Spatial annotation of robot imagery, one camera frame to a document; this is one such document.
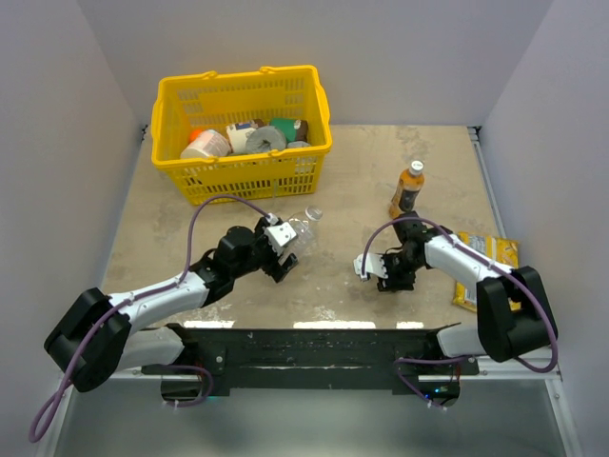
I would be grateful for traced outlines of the orange drink bottle blue label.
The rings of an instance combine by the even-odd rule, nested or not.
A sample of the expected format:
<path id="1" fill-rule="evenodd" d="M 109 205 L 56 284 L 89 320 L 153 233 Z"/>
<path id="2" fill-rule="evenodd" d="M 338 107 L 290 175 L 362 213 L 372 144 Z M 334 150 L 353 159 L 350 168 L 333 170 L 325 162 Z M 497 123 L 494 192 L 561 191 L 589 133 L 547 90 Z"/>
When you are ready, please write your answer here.
<path id="1" fill-rule="evenodd" d="M 408 213 L 414 209 L 417 197 L 424 185 L 423 171 L 419 175 L 413 175 L 409 168 L 410 165 L 401 173 L 395 193 L 391 199 L 388 210 L 391 219 L 396 219 L 401 214 Z"/>

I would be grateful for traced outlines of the clear plastic bottle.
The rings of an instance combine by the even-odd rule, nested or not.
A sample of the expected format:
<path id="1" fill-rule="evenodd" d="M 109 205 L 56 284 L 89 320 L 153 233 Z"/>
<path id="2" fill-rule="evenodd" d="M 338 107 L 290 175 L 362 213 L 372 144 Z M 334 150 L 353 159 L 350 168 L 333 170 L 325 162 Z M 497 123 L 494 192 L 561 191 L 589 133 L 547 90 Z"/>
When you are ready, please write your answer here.
<path id="1" fill-rule="evenodd" d="M 294 254 L 299 261 L 302 261 L 314 250 L 322 218 L 323 211 L 320 208 L 308 206 L 287 219 L 296 233 L 295 239 L 288 244 L 287 255 Z"/>

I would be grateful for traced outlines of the small white bottle cap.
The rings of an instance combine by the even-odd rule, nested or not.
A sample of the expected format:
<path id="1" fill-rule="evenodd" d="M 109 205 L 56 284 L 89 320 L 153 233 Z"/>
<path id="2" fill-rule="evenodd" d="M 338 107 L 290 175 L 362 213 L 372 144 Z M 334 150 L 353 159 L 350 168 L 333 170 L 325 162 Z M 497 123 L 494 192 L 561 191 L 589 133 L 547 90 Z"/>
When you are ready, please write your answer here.
<path id="1" fill-rule="evenodd" d="M 419 160 L 415 160 L 415 161 L 411 162 L 409 169 L 413 175 L 419 175 L 422 173 L 423 167 L 424 167 L 423 162 L 421 162 Z"/>

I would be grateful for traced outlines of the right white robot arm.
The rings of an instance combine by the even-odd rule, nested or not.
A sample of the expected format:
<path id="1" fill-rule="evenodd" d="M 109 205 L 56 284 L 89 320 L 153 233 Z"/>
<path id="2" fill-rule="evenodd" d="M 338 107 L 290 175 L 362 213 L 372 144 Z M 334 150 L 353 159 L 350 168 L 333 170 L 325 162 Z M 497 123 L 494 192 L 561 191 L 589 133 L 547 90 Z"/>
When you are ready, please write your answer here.
<path id="1" fill-rule="evenodd" d="M 364 280 L 378 278 L 380 291 L 414 288 L 416 272 L 437 269 L 476 292 L 474 326 L 456 324 L 437 331 L 437 343 L 423 354 L 426 367 L 444 374 L 469 356 L 486 355 L 501 363 L 515 360 L 545 373 L 558 364 L 558 328 L 540 274 L 514 268 L 470 248 L 458 235 L 411 211 L 382 225 L 392 227 L 400 242 L 395 252 L 371 254 L 373 238 L 355 268 Z"/>

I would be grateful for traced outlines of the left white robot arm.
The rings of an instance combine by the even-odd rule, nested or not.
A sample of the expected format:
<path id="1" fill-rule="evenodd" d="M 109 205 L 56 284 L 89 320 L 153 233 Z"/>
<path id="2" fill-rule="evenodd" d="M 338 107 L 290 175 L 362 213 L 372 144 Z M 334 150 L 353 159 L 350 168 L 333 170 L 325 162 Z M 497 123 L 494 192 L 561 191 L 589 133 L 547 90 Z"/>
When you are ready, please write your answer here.
<path id="1" fill-rule="evenodd" d="M 55 364 L 80 392 L 101 386 L 125 368 L 128 341 L 176 313 L 224 298 L 237 279 L 257 270 L 281 282 L 297 265 L 303 233 L 291 222 L 259 219 L 255 228 L 235 226 L 216 248 L 187 270 L 129 292 L 82 292 L 44 343 Z"/>

